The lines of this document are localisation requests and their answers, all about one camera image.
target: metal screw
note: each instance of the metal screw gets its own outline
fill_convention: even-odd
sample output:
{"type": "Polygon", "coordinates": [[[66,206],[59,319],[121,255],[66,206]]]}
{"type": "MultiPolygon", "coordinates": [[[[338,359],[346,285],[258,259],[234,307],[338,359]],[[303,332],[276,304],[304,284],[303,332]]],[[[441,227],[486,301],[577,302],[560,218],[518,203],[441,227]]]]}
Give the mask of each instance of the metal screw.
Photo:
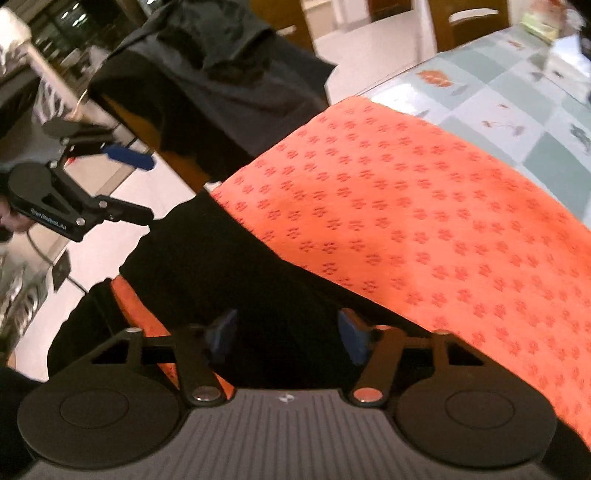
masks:
{"type": "Polygon", "coordinates": [[[377,403],[382,400],[384,395],[377,388],[363,387],[355,390],[353,397],[361,403],[377,403]]]}
{"type": "Polygon", "coordinates": [[[193,390],[193,398],[201,402],[212,402],[220,399],[222,392],[216,387],[210,387],[208,385],[204,387],[197,387],[193,390]]]}

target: gray ribbed plate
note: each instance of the gray ribbed plate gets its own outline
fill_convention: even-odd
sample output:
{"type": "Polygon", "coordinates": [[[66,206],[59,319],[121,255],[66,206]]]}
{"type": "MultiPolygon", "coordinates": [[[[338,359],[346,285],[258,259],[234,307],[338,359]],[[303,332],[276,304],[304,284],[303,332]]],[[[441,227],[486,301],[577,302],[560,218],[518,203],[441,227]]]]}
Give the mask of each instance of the gray ribbed plate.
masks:
{"type": "Polygon", "coordinates": [[[552,480],[535,464],[463,471],[407,445],[380,410],[337,391],[239,390],[218,408],[191,412],[159,452],[104,472],[37,463],[22,480],[552,480]]]}

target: cable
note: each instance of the cable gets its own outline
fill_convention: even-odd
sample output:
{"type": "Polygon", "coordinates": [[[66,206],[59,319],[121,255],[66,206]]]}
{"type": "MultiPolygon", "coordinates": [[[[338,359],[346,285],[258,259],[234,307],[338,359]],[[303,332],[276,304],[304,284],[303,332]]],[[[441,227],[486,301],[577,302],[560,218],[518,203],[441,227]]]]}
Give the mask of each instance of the cable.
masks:
{"type": "MultiPolygon", "coordinates": [[[[27,235],[27,239],[29,240],[29,243],[31,244],[31,247],[33,248],[33,250],[37,253],[37,255],[39,255],[39,257],[41,257],[41,259],[48,264],[51,268],[55,267],[55,263],[52,262],[52,260],[49,259],[49,257],[44,254],[41,249],[39,249],[39,247],[37,246],[37,244],[33,241],[32,237],[31,237],[31,232],[29,230],[26,231],[25,233],[27,235]]],[[[80,285],[80,283],[78,283],[76,280],[74,280],[71,276],[67,276],[66,280],[69,281],[72,285],[74,285],[78,290],[80,290],[84,295],[88,295],[88,290],[86,290],[82,285],[80,285]]]]}

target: orange fabric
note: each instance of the orange fabric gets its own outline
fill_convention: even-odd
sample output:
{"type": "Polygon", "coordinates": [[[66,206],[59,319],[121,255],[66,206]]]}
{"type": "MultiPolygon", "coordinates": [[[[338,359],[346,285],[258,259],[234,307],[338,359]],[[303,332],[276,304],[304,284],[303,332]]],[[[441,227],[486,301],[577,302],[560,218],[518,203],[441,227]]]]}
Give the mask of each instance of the orange fabric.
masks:
{"type": "MultiPolygon", "coordinates": [[[[170,332],[162,323],[144,306],[134,289],[126,279],[119,275],[111,282],[111,289],[117,305],[132,327],[140,327],[146,337],[168,336],[170,332]]],[[[177,368],[174,364],[160,364],[159,367],[169,380],[178,388],[177,368]]],[[[222,386],[226,398],[232,398],[234,387],[226,382],[218,374],[215,374],[222,386]]]]}
{"type": "Polygon", "coordinates": [[[349,98],[214,197],[284,259],[454,331],[591,445],[591,233],[512,168],[349,98]]]}

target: table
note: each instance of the table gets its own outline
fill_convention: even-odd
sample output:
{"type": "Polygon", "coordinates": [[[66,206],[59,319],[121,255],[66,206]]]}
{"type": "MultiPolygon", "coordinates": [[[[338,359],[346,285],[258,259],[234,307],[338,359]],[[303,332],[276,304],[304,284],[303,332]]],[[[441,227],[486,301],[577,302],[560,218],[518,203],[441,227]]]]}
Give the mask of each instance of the table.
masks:
{"type": "Polygon", "coordinates": [[[549,47],[511,27],[365,94],[517,169],[591,228],[591,109],[543,75],[549,47]]]}

